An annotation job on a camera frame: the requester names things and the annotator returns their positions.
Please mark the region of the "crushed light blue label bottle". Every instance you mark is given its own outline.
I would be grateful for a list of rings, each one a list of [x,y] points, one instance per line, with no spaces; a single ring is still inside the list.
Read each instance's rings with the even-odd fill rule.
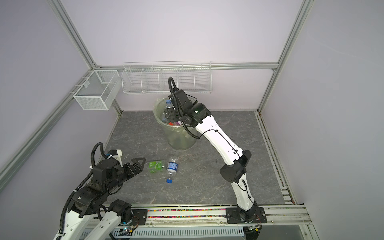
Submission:
[[[171,100],[166,100],[166,107],[165,109],[171,109],[174,110],[174,106]]]

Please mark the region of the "red cap cola bottle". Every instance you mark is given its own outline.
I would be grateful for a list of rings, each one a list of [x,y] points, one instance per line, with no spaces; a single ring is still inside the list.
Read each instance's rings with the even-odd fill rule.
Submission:
[[[180,121],[178,121],[178,122],[174,122],[174,123],[169,123],[169,125],[171,125],[171,126],[181,126],[182,123]]]

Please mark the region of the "light green label bottle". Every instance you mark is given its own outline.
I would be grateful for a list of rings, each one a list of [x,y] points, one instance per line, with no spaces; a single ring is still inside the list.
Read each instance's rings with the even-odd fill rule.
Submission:
[[[165,164],[162,160],[149,162],[149,172],[152,174],[162,172],[164,169]]]

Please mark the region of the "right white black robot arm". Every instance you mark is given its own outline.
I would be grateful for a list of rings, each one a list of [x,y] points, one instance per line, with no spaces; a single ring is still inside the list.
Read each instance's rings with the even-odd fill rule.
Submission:
[[[252,157],[251,152],[238,147],[220,128],[207,107],[197,100],[192,102],[191,96],[177,87],[173,77],[168,78],[168,86],[173,108],[165,110],[166,119],[171,123],[180,122],[194,139],[205,137],[225,162],[220,174],[231,184],[237,200],[237,210],[233,214],[227,212],[229,220],[235,223],[266,223],[265,211],[253,198],[247,182],[246,167]]]

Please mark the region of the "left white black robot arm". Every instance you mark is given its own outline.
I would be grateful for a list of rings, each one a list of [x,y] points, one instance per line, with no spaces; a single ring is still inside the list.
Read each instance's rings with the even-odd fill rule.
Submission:
[[[105,202],[123,187],[124,183],[144,170],[145,158],[134,158],[123,164],[121,150],[104,151],[103,143],[96,143],[91,151],[90,172],[71,192],[60,216],[56,240],[78,240],[95,217],[99,223],[86,236],[87,240],[115,239],[118,226],[132,234],[147,220],[147,210],[133,210],[132,205],[115,200],[108,207]]]

